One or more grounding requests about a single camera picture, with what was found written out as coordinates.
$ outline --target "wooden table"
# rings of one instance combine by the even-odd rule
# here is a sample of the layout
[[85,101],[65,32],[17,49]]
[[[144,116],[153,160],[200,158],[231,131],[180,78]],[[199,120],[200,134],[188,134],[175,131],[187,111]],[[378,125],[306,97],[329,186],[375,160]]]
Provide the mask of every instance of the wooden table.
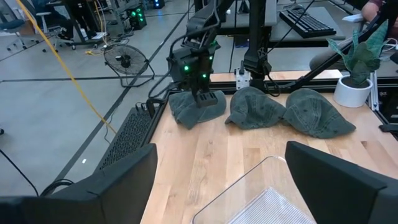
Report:
[[[274,72],[275,79],[296,79],[307,72]],[[337,70],[317,78],[338,78]],[[213,82],[234,80],[231,74],[212,75]],[[367,169],[398,179],[398,142],[382,133],[376,115],[367,107],[344,108],[323,94],[356,127],[347,136],[322,140],[278,124],[271,128],[243,131],[225,125],[223,116],[187,130],[176,124],[167,105],[155,133],[159,157],[152,193],[141,223],[190,223],[194,214],[267,156],[284,156],[286,142],[298,141]],[[273,98],[285,104],[287,95]],[[299,205],[305,211],[305,205]]]

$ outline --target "black keyboard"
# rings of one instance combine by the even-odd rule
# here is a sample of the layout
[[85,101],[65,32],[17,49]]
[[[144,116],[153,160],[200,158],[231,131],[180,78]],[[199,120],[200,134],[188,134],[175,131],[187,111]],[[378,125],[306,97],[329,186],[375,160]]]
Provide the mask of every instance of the black keyboard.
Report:
[[304,9],[288,9],[285,12],[280,12],[279,17],[285,21],[289,26],[293,27],[303,38],[321,37],[325,35],[335,35],[336,31],[312,17],[307,12],[296,23],[297,19],[304,13]]

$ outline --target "clear plastic container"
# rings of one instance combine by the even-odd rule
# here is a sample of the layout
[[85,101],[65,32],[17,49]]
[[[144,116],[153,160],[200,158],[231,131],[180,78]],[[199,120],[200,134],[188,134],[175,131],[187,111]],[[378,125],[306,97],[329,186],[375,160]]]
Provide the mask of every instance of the clear plastic container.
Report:
[[192,224],[315,223],[285,159],[270,156],[201,209]]

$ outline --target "gray baseball cap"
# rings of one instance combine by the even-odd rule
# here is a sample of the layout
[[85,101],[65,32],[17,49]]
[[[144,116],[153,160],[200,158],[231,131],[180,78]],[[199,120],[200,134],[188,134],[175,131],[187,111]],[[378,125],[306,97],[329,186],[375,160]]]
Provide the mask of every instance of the gray baseball cap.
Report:
[[218,102],[215,105],[198,108],[191,92],[174,93],[169,96],[169,105],[177,123],[187,129],[195,124],[215,119],[224,114],[226,99],[222,91],[215,91]]
[[241,129],[268,128],[282,119],[286,108],[261,90],[245,87],[231,99],[231,114],[225,124],[235,123]]
[[356,129],[315,90],[302,88],[294,91],[287,97],[286,108],[283,119],[301,133],[315,138],[334,138]]

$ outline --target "gray floor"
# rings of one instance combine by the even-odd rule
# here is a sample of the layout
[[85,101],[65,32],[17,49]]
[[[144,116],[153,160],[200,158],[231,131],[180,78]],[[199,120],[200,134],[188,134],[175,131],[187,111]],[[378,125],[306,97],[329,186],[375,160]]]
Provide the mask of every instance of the gray floor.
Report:
[[[136,31],[130,37],[129,44],[149,58],[187,10],[187,2],[172,0],[161,10],[147,11],[148,26]],[[290,1],[280,0],[279,4],[290,4]],[[326,1],[316,2],[314,6],[326,7],[341,30],[350,36],[354,27],[341,21],[345,12]],[[184,18],[153,59],[151,65],[156,74],[167,71],[165,58],[169,47],[175,38],[185,33],[186,21],[187,18]],[[0,37],[0,49],[11,38]],[[217,73],[227,72],[232,39],[219,36],[217,40],[222,48],[216,53],[213,68]],[[42,53],[43,48],[46,48],[45,44],[40,43],[5,60],[1,59],[9,56],[6,54],[8,52],[0,50],[0,80],[67,78],[57,59],[51,53]],[[85,55],[88,49],[82,46],[77,50],[62,48],[59,54],[75,77],[114,77],[114,73],[104,65],[103,56]],[[323,50],[275,49],[269,61],[274,71],[308,70],[311,58]],[[245,51],[235,49],[233,68],[239,65]],[[127,93],[114,112],[113,127],[118,129],[131,107],[146,100],[154,83],[151,81]],[[79,84],[102,115],[107,113],[124,91],[115,79],[81,80]],[[0,127],[6,130],[6,134],[0,137],[0,149],[23,170],[39,192],[58,176],[100,121],[70,81],[0,82],[0,105]],[[108,147],[104,134],[105,128],[102,127],[67,172],[66,178],[79,181],[94,171]],[[108,134],[109,140],[113,137],[112,133]],[[0,156],[0,195],[33,194],[30,185]]]

